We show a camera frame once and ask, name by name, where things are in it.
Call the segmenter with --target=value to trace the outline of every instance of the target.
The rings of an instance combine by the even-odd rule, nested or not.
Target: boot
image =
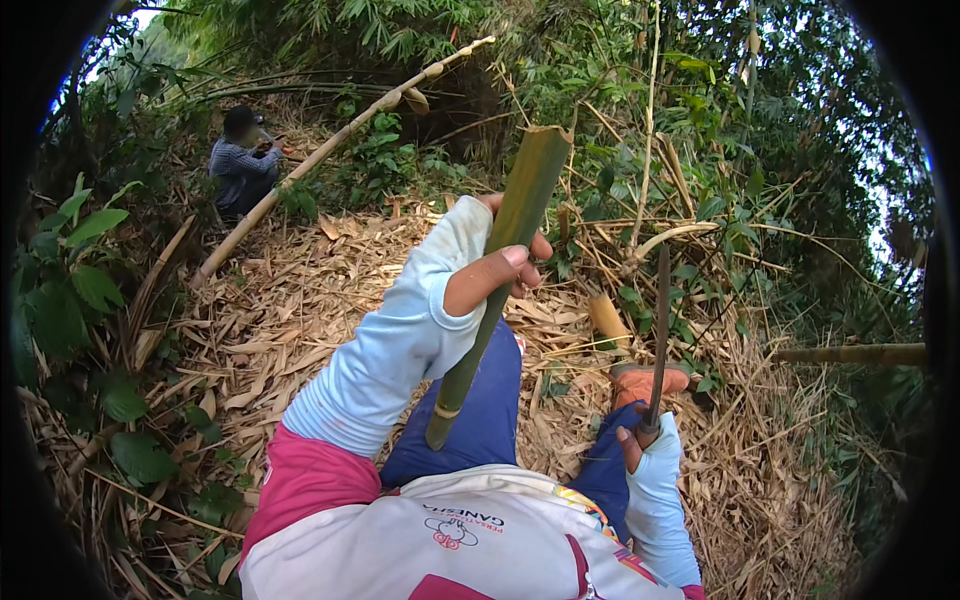
[[[638,400],[643,403],[650,401],[650,395],[654,389],[653,367],[642,367],[637,363],[622,363],[611,367],[610,376],[619,386],[613,410]],[[689,383],[690,377],[683,367],[680,365],[665,365],[660,394],[665,396],[682,392]]]

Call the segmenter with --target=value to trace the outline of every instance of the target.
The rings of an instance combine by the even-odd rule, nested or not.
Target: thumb
[[[623,462],[627,466],[627,472],[633,475],[636,468],[640,466],[640,457],[643,450],[636,441],[636,436],[626,427],[616,428],[616,440],[620,442],[620,448],[623,449]]]
[[[474,260],[450,276],[444,291],[444,312],[463,317],[490,292],[517,278],[527,262],[529,251],[524,246],[507,246]]]

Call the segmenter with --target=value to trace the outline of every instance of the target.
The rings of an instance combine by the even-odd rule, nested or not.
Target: leg
[[[240,191],[240,195],[236,201],[227,208],[224,208],[221,212],[243,217],[250,212],[257,203],[263,200],[264,196],[270,193],[278,177],[279,171],[276,167],[270,167],[266,173],[259,177],[248,177],[247,184],[244,185]]]
[[[388,488],[424,475],[490,464],[516,464],[516,412],[520,395],[520,350],[500,319],[473,378],[460,416],[444,447],[434,452],[423,437],[443,380],[430,385],[414,407],[396,447],[380,471]]]
[[[580,474],[567,486],[596,502],[617,536],[626,540],[629,533],[625,518],[630,492],[627,490],[627,468],[623,462],[623,451],[620,449],[620,442],[616,440],[616,428],[623,426],[633,429],[640,422],[640,414],[634,409],[634,404],[646,404],[650,399],[654,372],[651,367],[625,364],[611,369],[611,375],[621,387],[621,391],[617,393],[616,408],[600,425],[597,442],[590,449]],[[680,392],[689,381],[683,369],[667,365],[663,371],[662,392]]]
[[[580,474],[566,484],[568,488],[596,502],[621,541],[629,538],[624,519],[630,492],[627,490],[623,451],[616,440],[616,428],[622,425],[630,429],[639,422],[640,415],[632,403],[607,415],[597,432],[597,443],[587,454]]]

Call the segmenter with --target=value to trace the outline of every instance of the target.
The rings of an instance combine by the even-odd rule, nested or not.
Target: pink sleeve
[[[267,444],[267,475],[241,561],[258,541],[302,518],[347,504],[369,504],[379,494],[380,476],[370,459],[303,438],[278,423]]]
[[[707,600],[703,586],[683,586],[681,589],[688,600]]]

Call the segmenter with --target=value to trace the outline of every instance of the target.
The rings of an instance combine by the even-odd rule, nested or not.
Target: leaf litter
[[[150,598],[157,597],[151,589],[171,595],[170,586],[208,590],[235,580],[230,573],[266,474],[266,444],[283,411],[334,349],[351,339],[363,316],[379,307],[410,248],[442,217],[423,202],[406,208],[399,218],[325,215],[313,227],[269,218],[244,242],[239,257],[194,294],[183,318],[166,324],[183,343],[180,378],[161,381],[147,394],[147,419],[173,447],[180,472],[150,497],[134,495],[132,483],[117,480],[106,461],[93,465],[103,437],[64,436],[46,400],[20,391],[35,439],[53,463],[60,506],[82,533],[84,552],[107,565],[111,581]],[[658,225],[664,230],[689,223]],[[584,248],[609,249],[623,227],[628,224],[577,227],[578,241]],[[708,248],[697,235],[674,236],[671,244]],[[609,261],[600,264],[601,256]],[[714,264],[701,269],[729,284],[722,257],[711,259]],[[631,317],[620,301],[654,306],[650,277],[636,272],[631,286],[603,252],[584,252],[572,262],[578,274],[572,280],[510,299],[505,309],[507,323],[526,343],[517,461],[562,483],[577,475],[612,408],[604,371],[624,360],[653,364],[655,345],[653,330],[638,330],[642,319]],[[681,275],[689,276],[686,271]],[[185,267],[176,273],[184,284],[190,275]],[[590,317],[590,299],[604,294],[602,303],[610,305],[605,310],[619,312],[622,320],[616,330],[626,331],[616,343],[604,344]],[[703,294],[687,296],[675,311],[700,339],[694,347],[675,332],[668,359],[714,366],[715,372],[694,375],[692,389],[705,387],[701,375],[725,382],[708,393],[663,399],[665,409],[676,413],[684,442],[678,487],[708,596],[806,597],[825,574],[852,572],[859,557],[843,499],[820,459],[804,455],[810,427],[825,414],[824,379],[804,386],[789,367],[771,366],[753,319],[746,322],[749,336],[738,332],[743,320],[735,310],[714,322],[719,311]],[[390,432],[378,467],[426,387],[418,387]],[[120,431],[113,425],[101,433]],[[133,435],[114,437],[114,452],[118,444],[125,451],[143,445]],[[151,466],[140,476],[159,479],[170,468],[162,459]],[[90,476],[77,477],[83,473]],[[114,511],[129,542],[105,537],[104,523]],[[139,544],[139,556],[119,549]]]

